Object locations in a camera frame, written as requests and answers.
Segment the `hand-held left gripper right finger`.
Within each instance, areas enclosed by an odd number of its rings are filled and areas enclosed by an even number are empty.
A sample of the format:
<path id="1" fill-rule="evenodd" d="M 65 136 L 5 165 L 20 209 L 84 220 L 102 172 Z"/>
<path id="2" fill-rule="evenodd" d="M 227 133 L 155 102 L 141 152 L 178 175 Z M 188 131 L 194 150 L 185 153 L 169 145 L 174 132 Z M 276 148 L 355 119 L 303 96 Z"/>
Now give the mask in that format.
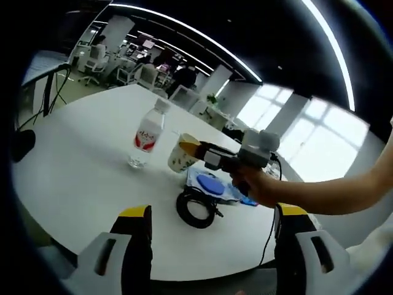
<path id="1" fill-rule="evenodd" d="M 351 278 L 347 251 L 298 206 L 278 203 L 274 216 L 276 293 L 339 294 Z"/>

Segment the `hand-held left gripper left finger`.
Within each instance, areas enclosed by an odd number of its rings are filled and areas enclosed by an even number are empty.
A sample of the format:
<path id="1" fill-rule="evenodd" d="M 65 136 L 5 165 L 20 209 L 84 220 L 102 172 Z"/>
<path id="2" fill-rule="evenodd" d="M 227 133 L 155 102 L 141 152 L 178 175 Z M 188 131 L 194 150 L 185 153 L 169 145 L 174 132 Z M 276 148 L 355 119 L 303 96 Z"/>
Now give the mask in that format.
<path id="1" fill-rule="evenodd" d="M 150 294 L 152 207 L 121 212 L 109 232 L 100 233 L 80 254 L 79 294 Z"/>

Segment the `person's right hand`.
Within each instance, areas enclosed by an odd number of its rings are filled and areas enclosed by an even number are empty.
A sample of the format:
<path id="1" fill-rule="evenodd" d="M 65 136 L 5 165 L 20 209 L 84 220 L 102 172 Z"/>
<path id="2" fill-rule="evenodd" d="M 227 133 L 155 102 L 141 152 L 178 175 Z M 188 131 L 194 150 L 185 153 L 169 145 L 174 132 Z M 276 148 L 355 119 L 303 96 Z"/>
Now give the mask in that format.
<path id="1" fill-rule="evenodd" d="M 251 167 L 243 167 L 238 171 L 230 173 L 232 184 L 236 187 L 243 182 L 248 186 L 248 197 L 259 205 L 274 208 L 276 197 L 273 196 L 272 185 L 276 180 L 267 176 L 262 170 Z"/>

